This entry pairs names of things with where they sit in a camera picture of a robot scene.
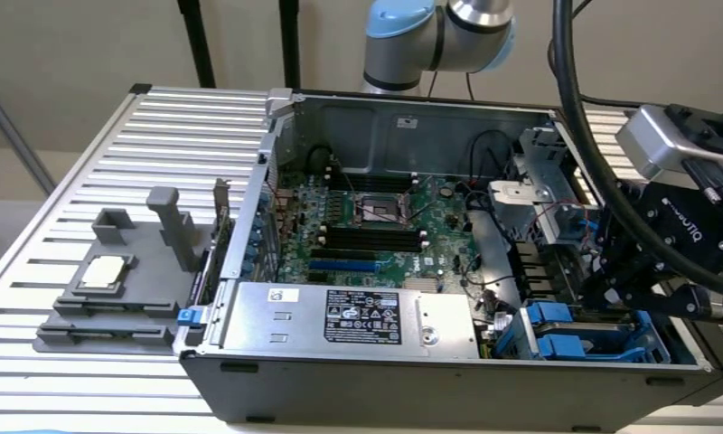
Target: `warning label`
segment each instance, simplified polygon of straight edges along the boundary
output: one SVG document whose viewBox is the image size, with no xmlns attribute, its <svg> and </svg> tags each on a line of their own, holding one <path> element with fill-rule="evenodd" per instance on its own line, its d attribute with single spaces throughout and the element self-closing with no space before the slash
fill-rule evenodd
<svg viewBox="0 0 723 434">
<path fill-rule="evenodd" d="M 400 345 L 399 294 L 326 291 L 323 338 L 350 344 Z"/>
</svg>

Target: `black pole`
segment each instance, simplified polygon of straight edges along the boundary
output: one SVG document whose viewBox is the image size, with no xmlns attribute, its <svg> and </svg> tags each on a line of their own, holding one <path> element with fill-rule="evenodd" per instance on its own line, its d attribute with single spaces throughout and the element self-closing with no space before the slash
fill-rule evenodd
<svg viewBox="0 0 723 434">
<path fill-rule="evenodd" d="M 280 17 L 280 53 L 284 59 L 284 85 L 299 88 L 299 0 L 278 0 Z"/>
<path fill-rule="evenodd" d="M 200 88 L 215 88 L 214 69 L 206 44 L 206 31 L 203 30 L 203 17 L 200 16 L 200 3 L 198 0 L 176 0 L 182 13 L 183 26 L 187 29 L 187 40 L 192 51 L 196 82 Z"/>
</svg>

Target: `white wall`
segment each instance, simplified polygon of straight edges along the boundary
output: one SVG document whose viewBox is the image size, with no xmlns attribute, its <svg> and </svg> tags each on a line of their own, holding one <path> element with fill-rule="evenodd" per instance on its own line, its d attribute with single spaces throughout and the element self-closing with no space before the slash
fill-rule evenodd
<svg viewBox="0 0 723 434">
<path fill-rule="evenodd" d="M 200 3 L 219 86 L 280 86 L 278 2 Z M 355 90 L 371 0 L 300 3 L 302 85 Z M 551 0 L 514 7 L 516 47 L 474 76 L 475 95 L 554 104 Z M 575 38 L 587 93 L 723 110 L 723 0 L 595 1 Z M 196 85 L 174 0 L 0 0 L 0 101 L 31 146 L 79 152 L 136 81 Z M 439 74 L 434 96 L 467 98 L 460 74 Z"/>
</svg>

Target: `floor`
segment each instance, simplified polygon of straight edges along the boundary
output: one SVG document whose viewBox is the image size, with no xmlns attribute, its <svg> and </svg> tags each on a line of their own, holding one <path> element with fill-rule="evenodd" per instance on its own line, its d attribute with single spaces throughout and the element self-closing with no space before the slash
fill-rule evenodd
<svg viewBox="0 0 723 434">
<path fill-rule="evenodd" d="M 74 152 L 39 151 L 56 182 L 76 161 Z M 0 148 L 0 258 L 43 202 L 43 194 L 9 149 Z"/>
</svg>

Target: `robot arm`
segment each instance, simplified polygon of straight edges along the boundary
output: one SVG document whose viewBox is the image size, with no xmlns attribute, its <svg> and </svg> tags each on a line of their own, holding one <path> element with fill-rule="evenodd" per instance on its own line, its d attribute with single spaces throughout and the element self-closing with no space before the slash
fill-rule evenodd
<svg viewBox="0 0 723 434">
<path fill-rule="evenodd" d="M 423 71 L 478 72 L 514 46 L 510 0 L 376 0 L 366 27 L 367 93 L 418 95 Z"/>
</svg>

